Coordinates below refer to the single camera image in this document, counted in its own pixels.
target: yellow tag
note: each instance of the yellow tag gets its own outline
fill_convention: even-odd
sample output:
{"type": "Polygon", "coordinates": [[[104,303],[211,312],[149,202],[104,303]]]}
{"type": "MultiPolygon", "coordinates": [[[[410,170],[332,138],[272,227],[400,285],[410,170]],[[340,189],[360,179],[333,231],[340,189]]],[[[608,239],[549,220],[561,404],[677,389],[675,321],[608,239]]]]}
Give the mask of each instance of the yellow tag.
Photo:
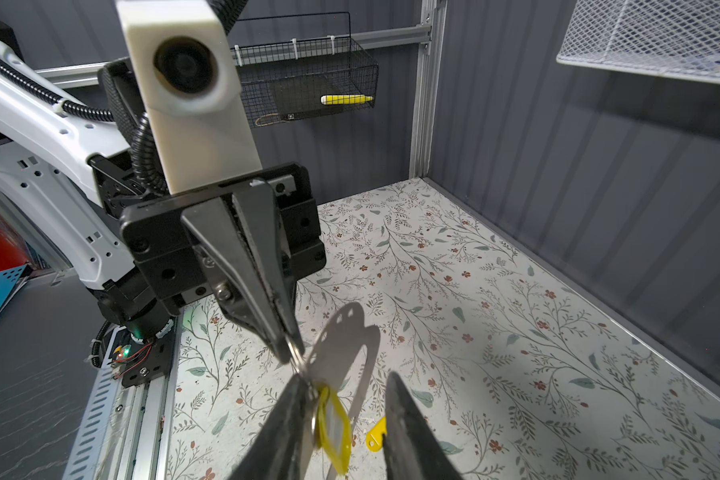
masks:
{"type": "Polygon", "coordinates": [[[320,389],[317,437],[336,473],[346,475],[349,469],[349,454],[352,452],[352,428],[341,400],[329,386],[320,389]]]}
{"type": "Polygon", "coordinates": [[[365,445],[371,452],[382,449],[382,436],[387,433],[387,417],[382,417],[371,431],[365,436],[365,445]]]}

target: floral tablecloth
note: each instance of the floral tablecloth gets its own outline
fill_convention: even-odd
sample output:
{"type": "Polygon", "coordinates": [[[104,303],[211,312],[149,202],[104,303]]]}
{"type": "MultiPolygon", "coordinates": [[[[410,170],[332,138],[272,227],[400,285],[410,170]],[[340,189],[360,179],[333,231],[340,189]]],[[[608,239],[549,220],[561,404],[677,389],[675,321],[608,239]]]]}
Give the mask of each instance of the floral tablecloth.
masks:
{"type": "MultiPolygon", "coordinates": [[[[350,301],[382,329],[348,478],[385,478],[364,440],[390,370],[465,478],[720,478],[720,402],[422,180],[319,212],[328,264],[298,284],[304,340],[350,301]]],[[[211,480],[292,369],[207,297],[184,312],[176,374],[166,477],[211,480]]],[[[307,478],[328,466],[315,454],[307,478]]]]}

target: gray wall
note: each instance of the gray wall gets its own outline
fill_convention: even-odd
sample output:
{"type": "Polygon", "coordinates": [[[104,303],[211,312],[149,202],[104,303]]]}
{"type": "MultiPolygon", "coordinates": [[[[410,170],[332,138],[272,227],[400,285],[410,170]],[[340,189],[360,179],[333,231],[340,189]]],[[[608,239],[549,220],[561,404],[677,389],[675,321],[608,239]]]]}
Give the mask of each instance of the gray wall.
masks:
{"type": "MultiPolygon", "coordinates": [[[[252,0],[241,18],[330,11],[349,11],[352,31],[366,32],[417,24],[421,2],[252,0]]],[[[114,0],[0,0],[0,20],[14,29],[25,61],[36,69],[105,62],[126,55],[114,0]]],[[[253,30],[267,28],[262,22],[248,23],[255,25],[253,30]]],[[[303,20],[295,34],[316,36],[322,32],[314,27],[334,24],[303,20]]],[[[290,33],[284,21],[278,26],[280,35],[290,33]]],[[[241,22],[230,35],[246,44],[250,32],[241,22]]],[[[379,63],[375,108],[254,129],[265,167],[289,161],[304,164],[320,203],[406,178],[417,51],[414,45],[402,45],[370,52],[379,63]]],[[[98,88],[71,93],[90,104],[106,106],[98,88]]]]}
{"type": "Polygon", "coordinates": [[[429,175],[720,382],[720,86],[558,64],[573,6],[449,3],[429,175]]]}

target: yellow marker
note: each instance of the yellow marker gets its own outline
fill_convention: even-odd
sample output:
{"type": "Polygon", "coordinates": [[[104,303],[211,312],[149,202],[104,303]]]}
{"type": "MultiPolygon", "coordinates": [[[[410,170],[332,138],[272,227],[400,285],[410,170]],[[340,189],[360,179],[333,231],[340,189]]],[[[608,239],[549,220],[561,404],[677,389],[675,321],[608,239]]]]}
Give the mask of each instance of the yellow marker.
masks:
{"type": "Polygon", "coordinates": [[[364,104],[367,101],[373,101],[373,97],[366,95],[323,95],[320,97],[320,103],[324,105],[364,104]]]}
{"type": "Polygon", "coordinates": [[[365,436],[365,445],[371,452],[378,452],[382,449],[382,436],[387,434],[387,417],[382,417],[378,423],[371,428],[365,436]]]}
{"type": "Polygon", "coordinates": [[[352,452],[352,426],[341,400],[329,386],[320,389],[317,437],[318,444],[326,451],[336,473],[346,475],[349,469],[349,454],[352,452]]]}

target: bolt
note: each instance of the bolt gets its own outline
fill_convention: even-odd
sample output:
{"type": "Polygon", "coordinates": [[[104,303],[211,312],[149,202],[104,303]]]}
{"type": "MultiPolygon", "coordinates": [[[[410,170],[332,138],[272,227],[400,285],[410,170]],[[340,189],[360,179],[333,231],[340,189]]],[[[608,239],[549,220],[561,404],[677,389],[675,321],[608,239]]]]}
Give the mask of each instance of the bolt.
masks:
{"type": "Polygon", "coordinates": [[[143,254],[150,249],[150,243],[143,238],[139,238],[138,240],[131,242],[130,248],[138,254],[143,254]]]}
{"type": "Polygon", "coordinates": [[[219,297],[219,300],[222,302],[226,302],[230,298],[232,298],[232,292],[230,292],[230,289],[227,288],[225,283],[222,283],[217,289],[216,289],[216,296],[219,297]]]}

